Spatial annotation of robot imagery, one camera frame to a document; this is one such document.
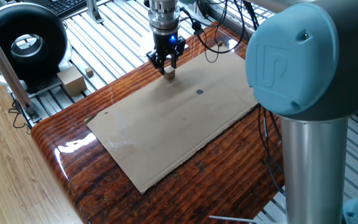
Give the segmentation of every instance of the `black circular device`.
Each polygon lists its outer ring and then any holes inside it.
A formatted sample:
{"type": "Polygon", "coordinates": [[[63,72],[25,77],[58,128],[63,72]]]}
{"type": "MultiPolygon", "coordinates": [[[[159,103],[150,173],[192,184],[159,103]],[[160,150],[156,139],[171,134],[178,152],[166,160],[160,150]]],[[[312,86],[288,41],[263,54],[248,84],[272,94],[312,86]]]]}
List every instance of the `black circular device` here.
{"type": "Polygon", "coordinates": [[[62,22],[47,8],[31,3],[0,8],[0,46],[27,85],[44,82],[60,71],[67,44],[62,22]],[[20,42],[27,47],[20,47],[20,42]]]}

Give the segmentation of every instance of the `robot logo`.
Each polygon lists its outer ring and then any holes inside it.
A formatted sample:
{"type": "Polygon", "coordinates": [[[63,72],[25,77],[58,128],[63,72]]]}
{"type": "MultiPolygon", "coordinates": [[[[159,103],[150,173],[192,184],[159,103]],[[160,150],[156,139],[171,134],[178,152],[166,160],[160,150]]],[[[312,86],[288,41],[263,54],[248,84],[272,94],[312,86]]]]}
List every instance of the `robot logo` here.
{"type": "Polygon", "coordinates": [[[287,49],[265,45],[257,47],[257,82],[272,87],[276,78],[282,78],[287,70],[287,49]]]}

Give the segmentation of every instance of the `small wooden block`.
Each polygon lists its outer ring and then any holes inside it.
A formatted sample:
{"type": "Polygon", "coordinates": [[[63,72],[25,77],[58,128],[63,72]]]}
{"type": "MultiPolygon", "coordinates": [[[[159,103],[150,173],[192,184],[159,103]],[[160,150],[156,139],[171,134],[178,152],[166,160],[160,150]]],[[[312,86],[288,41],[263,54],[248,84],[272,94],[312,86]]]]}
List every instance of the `small wooden block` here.
{"type": "Polygon", "coordinates": [[[86,90],[84,77],[76,67],[70,67],[57,74],[63,87],[70,96],[78,95],[86,90]]]}
{"type": "Polygon", "coordinates": [[[175,78],[175,69],[169,65],[164,68],[164,78],[167,80],[173,80],[175,78]]]}
{"type": "Polygon", "coordinates": [[[93,76],[93,70],[92,70],[92,68],[86,68],[85,69],[85,72],[86,72],[86,75],[88,76],[88,77],[92,77],[93,76]]]}

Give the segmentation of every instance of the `keyboard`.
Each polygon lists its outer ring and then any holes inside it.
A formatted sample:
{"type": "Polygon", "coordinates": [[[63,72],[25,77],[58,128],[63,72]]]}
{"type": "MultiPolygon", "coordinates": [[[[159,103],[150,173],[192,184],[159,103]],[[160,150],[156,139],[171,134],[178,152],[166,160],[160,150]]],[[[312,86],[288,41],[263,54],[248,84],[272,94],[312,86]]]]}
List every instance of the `keyboard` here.
{"type": "Polygon", "coordinates": [[[56,14],[59,18],[64,18],[73,14],[86,7],[85,0],[57,0],[51,3],[48,3],[46,6],[49,10],[56,14]]]}

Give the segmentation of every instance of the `wooden table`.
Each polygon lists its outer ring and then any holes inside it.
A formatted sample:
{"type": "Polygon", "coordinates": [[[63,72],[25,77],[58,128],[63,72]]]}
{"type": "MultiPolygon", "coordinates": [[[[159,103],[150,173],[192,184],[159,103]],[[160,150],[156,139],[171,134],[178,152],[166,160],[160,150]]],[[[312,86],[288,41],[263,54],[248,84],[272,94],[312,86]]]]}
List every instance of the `wooden table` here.
{"type": "MultiPolygon", "coordinates": [[[[205,32],[208,45],[214,45],[215,29],[205,32]]],[[[229,47],[239,38],[224,27],[216,36],[229,47]]],[[[195,36],[187,44],[178,66],[205,50],[195,36]]],[[[246,46],[242,41],[235,53],[244,58],[246,46]]],[[[222,223],[208,215],[254,218],[277,193],[259,139],[258,110],[252,110],[143,195],[85,126],[85,118],[160,76],[146,63],[33,128],[34,141],[67,195],[90,223],[222,223]]],[[[277,142],[271,121],[268,126],[272,141],[277,142]]],[[[272,155],[282,164],[279,150],[272,150],[272,155]]],[[[283,175],[275,172],[275,178],[283,184],[283,175]]]]}

